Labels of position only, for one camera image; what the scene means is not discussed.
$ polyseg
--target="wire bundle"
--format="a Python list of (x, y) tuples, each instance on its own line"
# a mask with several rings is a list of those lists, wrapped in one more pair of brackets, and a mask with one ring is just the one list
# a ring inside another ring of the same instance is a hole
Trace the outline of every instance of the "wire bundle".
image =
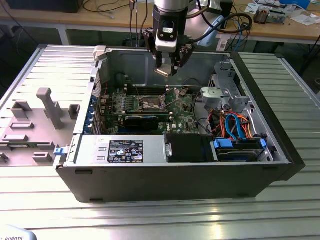
[[(218, 113), (212, 111), (208, 117), (208, 121), (213, 121), (213, 116), (216, 116), (219, 119), (219, 125), (217, 125), (211, 132), (216, 138), (229, 138), (232, 140), (237, 140), (237, 137), (234, 134), (236, 129), (238, 138), (254, 138), (251, 134), (250, 121), (248, 121), (245, 116), (233, 111), (221, 111)], [(230, 122), (235, 122), (231, 130), (229, 128)]]

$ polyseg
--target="motherboard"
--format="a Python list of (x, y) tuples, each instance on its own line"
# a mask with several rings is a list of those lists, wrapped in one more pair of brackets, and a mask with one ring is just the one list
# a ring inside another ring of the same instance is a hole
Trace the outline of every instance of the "motherboard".
[(194, 94), (184, 88), (118, 88), (102, 96), (107, 135), (198, 134), (193, 115)]

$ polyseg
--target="power supply label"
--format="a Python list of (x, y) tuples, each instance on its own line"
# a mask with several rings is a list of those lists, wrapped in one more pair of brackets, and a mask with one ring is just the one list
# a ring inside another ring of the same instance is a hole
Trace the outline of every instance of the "power supply label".
[(111, 164), (143, 163), (144, 142), (142, 140), (111, 140), (108, 162)]

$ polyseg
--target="blue latch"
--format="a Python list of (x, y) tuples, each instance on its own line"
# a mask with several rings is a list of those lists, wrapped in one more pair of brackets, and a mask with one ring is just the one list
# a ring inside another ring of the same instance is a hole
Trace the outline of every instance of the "blue latch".
[(55, 156), (63, 156), (63, 155), (67, 155), (68, 154), (68, 148), (67, 147), (57, 147), (53, 154)]
[(213, 142), (214, 148), (233, 148), (233, 144), (230, 139), (218, 138)]
[(264, 139), (260, 139), (261, 146), (265, 149), (267, 148), (267, 143)]

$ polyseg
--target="green circuit board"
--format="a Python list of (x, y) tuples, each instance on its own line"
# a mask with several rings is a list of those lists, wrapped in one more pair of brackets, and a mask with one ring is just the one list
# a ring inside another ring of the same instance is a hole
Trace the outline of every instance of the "green circuit board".
[(161, 95), (127, 95), (123, 89), (110, 94), (106, 101), (105, 126), (108, 135), (130, 134), (125, 128), (127, 116), (143, 114), (158, 119), (152, 135), (198, 134), (192, 112), (192, 94), (182, 88), (170, 89)]

